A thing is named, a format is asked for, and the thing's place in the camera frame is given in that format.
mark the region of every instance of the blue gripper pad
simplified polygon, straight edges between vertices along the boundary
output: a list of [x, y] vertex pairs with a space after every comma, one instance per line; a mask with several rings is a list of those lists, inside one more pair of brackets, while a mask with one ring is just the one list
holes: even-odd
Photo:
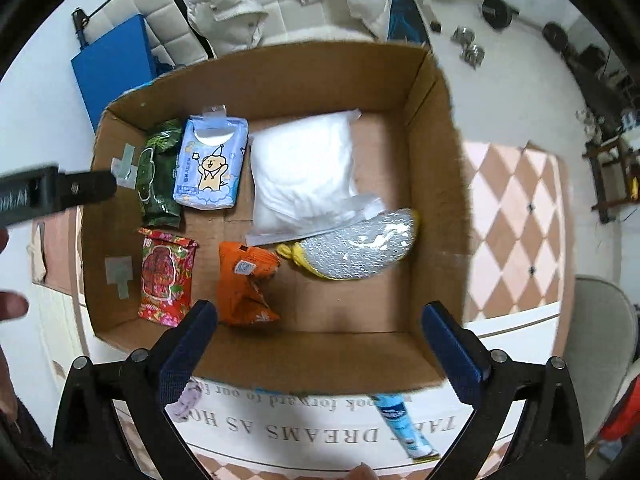
[[[216, 307], [198, 300], [182, 322], [164, 335], [171, 336], [166, 349], [160, 349], [164, 362], [159, 363], [158, 404], [162, 407], [176, 402], [191, 378], [218, 325]], [[156, 343], [156, 349], [162, 338]]]
[[460, 402], [474, 408], [482, 399], [482, 383], [491, 373], [487, 349], [471, 330], [463, 329], [439, 302], [422, 310], [422, 332]]

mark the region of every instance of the red floral package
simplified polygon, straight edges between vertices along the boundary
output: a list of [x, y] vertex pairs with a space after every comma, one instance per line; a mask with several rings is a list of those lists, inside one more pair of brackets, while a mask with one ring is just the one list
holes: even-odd
[[163, 231], [140, 228], [144, 319], [177, 326], [191, 308], [191, 273], [197, 242]]

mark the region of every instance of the orange plastic bag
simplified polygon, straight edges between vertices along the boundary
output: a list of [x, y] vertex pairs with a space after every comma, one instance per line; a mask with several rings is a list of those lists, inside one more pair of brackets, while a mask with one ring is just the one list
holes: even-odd
[[269, 308], [258, 288], [258, 282], [270, 278], [278, 270], [279, 257], [238, 242], [222, 242], [218, 252], [220, 322], [230, 326], [248, 326], [279, 320], [280, 316]]

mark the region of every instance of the gray chair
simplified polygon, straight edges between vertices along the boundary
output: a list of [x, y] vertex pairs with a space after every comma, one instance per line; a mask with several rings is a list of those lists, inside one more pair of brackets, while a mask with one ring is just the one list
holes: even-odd
[[594, 440], [616, 403], [638, 341], [638, 316], [625, 293], [594, 276], [576, 276], [564, 350], [578, 400], [584, 443]]

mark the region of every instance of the toothpaste tube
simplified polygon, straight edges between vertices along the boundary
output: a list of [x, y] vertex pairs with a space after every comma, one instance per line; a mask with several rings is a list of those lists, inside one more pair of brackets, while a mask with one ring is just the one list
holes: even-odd
[[414, 428], [402, 395], [377, 394], [370, 397], [410, 458], [423, 462], [424, 459], [435, 460], [440, 457], [422, 432]]

